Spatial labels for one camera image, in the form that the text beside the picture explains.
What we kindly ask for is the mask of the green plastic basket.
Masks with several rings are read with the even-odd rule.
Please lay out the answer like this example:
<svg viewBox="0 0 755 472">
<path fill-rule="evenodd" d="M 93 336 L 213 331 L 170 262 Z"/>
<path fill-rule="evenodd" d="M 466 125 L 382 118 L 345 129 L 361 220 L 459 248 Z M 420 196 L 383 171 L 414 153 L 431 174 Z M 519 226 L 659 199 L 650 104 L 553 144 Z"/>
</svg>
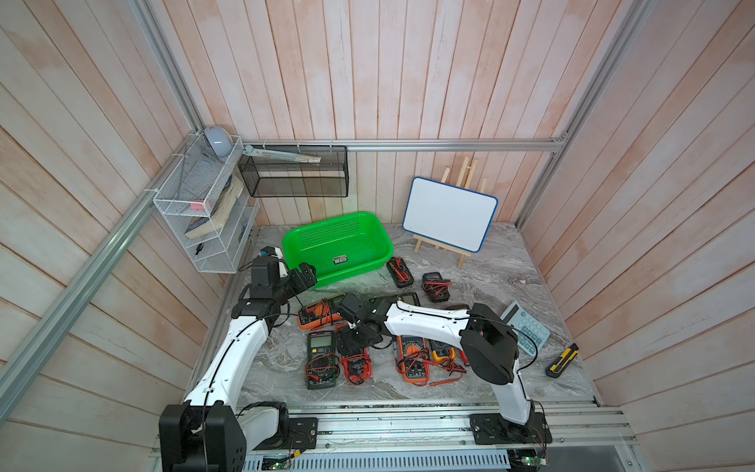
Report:
<svg viewBox="0 0 755 472">
<path fill-rule="evenodd" d="M 369 212 L 295 228 L 281 248 L 291 269 L 302 263 L 316 269 L 318 288 L 381 269 L 394 253 L 383 224 Z"/>
</svg>

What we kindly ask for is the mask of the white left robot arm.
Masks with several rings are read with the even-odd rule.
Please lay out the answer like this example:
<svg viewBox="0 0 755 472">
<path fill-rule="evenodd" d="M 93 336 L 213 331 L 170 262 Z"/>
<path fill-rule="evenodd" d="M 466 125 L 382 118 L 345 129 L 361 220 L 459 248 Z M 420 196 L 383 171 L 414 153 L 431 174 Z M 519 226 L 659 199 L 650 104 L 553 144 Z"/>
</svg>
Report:
<svg viewBox="0 0 755 472">
<path fill-rule="evenodd" d="M 165 407 L 158 422 L 165 471 L 239 471 L 251 450 L 293 444 L 287 406 L 238 400 L 254 359 L 269 337 L 282 306 L 317 284 L 316 269 L 287 267 L 266 247 L 248 265 L 250 281 L 232 309 L 228 332 L 206 373 L 179 404 Z"/>
</svg>

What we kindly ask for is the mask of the red black multimeter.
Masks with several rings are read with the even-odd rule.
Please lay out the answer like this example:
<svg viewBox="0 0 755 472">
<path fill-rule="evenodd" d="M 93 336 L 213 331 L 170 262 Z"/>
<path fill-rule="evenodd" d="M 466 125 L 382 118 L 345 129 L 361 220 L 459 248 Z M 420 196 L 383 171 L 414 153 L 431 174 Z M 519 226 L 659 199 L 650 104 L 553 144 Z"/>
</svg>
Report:
<svg viewBox="0 0 755 472">
<path fill-rule="evenodd" d="M 366 349 L 341 357 L 344 376 L 352 385 L 362 385 L 372 376 L 372 360 Z"/>
</svg>

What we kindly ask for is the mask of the orange black multimeter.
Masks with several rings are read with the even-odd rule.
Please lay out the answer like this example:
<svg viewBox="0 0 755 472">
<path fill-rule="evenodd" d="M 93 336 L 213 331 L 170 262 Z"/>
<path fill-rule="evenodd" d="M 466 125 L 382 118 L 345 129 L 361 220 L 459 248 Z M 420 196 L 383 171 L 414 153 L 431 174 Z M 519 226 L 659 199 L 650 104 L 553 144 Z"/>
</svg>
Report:
<svg viewBox="0 0 755 472">
<path fill-rule="evenodd" d="M 396 369 L 406 383 L 424 387 L 430 381 L 430 349 L 425 338 L 399 336 L 396 339 Z"/>
</svg>

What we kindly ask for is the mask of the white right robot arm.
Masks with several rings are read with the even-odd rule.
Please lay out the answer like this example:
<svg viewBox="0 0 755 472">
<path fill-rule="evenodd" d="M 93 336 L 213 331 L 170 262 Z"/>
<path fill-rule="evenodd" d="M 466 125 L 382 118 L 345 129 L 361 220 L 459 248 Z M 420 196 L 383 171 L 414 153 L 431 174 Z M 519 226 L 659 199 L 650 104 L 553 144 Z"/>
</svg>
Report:
<svg viewBox="0 0 755 472">
<path fill-rule="evenodd" d="M 420 337 L 465 353 L 473 373 L 492 386 L 499 413 L 474 414 L 470 425 L 477 444 L 550 444 L 545 413 L 527 395 L 521 378 L 519 336 L 487 305 L 467 310 L 417 307 L 383 300 L 374 305 L 352 293 L 336 309 L 347 322 L 353 347 L 366 348 L 385 336 Z"/>
</svg>

